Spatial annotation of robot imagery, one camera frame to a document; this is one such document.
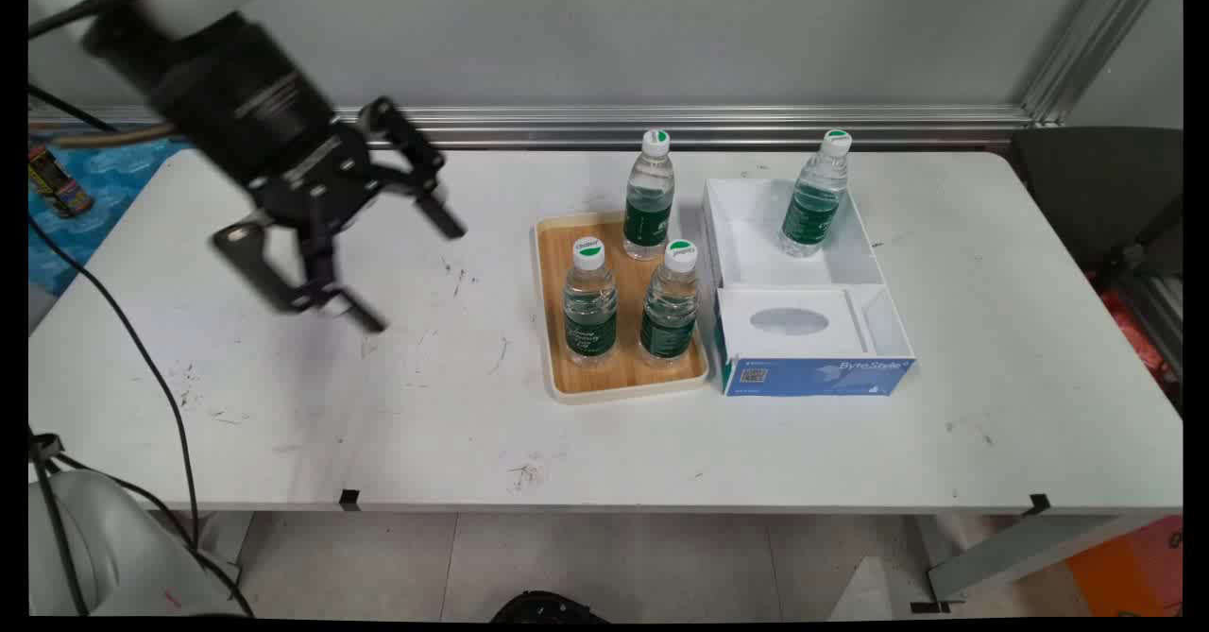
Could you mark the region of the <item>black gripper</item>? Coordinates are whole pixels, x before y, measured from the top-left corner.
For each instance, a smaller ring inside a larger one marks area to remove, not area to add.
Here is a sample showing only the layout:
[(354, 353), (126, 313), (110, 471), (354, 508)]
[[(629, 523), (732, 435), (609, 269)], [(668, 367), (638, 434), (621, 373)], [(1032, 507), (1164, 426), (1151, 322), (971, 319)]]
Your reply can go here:
[[(445, 239), (467, 234), (441, 193), (445, 155), (394, 103), (384, 95), (368, 103), (361, 129), (340, 121), (237, 0), (129, 0), (102, 8), (82, 44), (250, 198), (253, 214), (212, 234), (212, 248), (278, 313), (297, 315), (336, 300), (364, 332), (387, 330), (337, 279), (330, 236), (381, 192), (411, 198)], [(374, 163), (366, 137), (389, 143), (407, 167)], [(297, 237), (302, 282), (289, 282), (268, 262), (274, 226)]]

